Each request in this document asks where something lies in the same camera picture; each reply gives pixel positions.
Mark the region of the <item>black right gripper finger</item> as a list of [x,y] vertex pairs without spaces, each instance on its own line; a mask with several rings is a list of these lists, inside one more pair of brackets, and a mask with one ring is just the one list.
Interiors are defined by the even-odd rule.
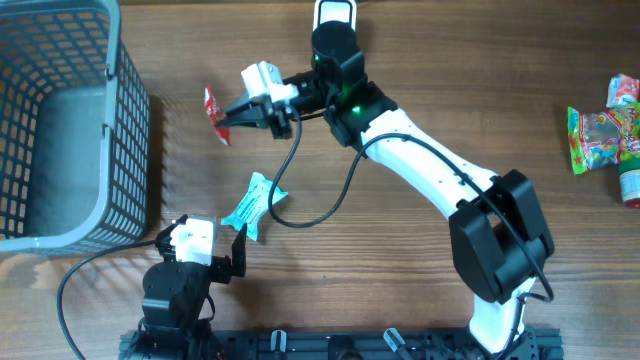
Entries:
[[250,95],[246,91],[226,108],[225,114],[227,116],[263,116],[265,114],[264,103],[264,94]]
[[216,125],[216,128],[231,128],[231,127],[253,127],[253,128],[268,128],[269,117],[266,116],[261,110],[256,111],[243,111],[235,114],[227,113],[225,118],[220,120]]

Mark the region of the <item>red snack stick packet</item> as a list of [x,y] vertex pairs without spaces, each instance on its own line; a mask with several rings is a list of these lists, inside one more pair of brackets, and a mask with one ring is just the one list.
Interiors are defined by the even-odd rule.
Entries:
[[213,126],[216,137],[227,147],[231,145],[230,131],[228,128],[218,128],[217,125],[224,119],[224,111],[220,107],[218,101],[212,94],[211,84],[204,89],[204,108],[205,113]]

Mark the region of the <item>teal tissue packet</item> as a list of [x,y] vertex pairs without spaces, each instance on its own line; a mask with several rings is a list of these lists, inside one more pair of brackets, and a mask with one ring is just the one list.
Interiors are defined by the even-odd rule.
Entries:
[[247,225],[247,236],[257,241],[259,237],[259,221],[268,212],[268,197],[273,182],[261,173],[252,174],[248,190],[233,212],[222,218],[221,225],[232,226],[240,231]]

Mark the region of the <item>green Haribo gummy bag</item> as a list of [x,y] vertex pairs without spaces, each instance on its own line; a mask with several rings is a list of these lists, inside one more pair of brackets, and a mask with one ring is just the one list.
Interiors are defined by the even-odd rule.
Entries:
[[639,103],[596,113],[567,109],[572,170],[575,175],[639,158]]

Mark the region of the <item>red white candy packet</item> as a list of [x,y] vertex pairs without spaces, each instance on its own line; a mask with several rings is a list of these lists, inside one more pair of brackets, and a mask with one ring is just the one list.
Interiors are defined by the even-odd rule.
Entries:
[[632,104],[637,102],[638,98],[638,79],[632,78],[622,73],[610,79],[606,101],[606,106],[608,108]]

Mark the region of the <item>green lid jar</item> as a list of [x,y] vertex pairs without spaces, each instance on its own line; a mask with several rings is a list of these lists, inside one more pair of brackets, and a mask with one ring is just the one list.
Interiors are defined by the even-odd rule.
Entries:
[[621,199],[625,206],[630,208],[639,207],[640,179],[639,179],[639,159],[631,158],[619,164],[619,181]]

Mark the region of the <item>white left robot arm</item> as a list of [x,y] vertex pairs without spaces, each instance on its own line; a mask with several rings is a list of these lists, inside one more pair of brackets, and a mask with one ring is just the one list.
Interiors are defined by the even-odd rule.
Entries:
[[160,231],[154,244],[163,261],[144,275],[144,316],[123,335],[120,359],[224,359],[225,350],[211,328],[212,315],[200,316],[204,304],[215,307],[213,283],[228,284],[246,274],[248,225],[242,224],[229,256],[216,256],[217,222],[182,215]]

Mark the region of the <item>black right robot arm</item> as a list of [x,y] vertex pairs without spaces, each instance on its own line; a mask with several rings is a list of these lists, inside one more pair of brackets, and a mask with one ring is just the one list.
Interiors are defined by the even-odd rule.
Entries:
[[554,251],[531,181],[519,171],[499,176],[478,167],[423,132],[369,80],[353,21],[319,21],[311,46],[305,73],[282,78],[268,62],[247,67],[245,94],[220,126],[266,128],[299,141],[303,122],[319,116],[339,144],[408,182],[448,221],[455,269],[475,296],[471,335],[488,355],[507,358]]

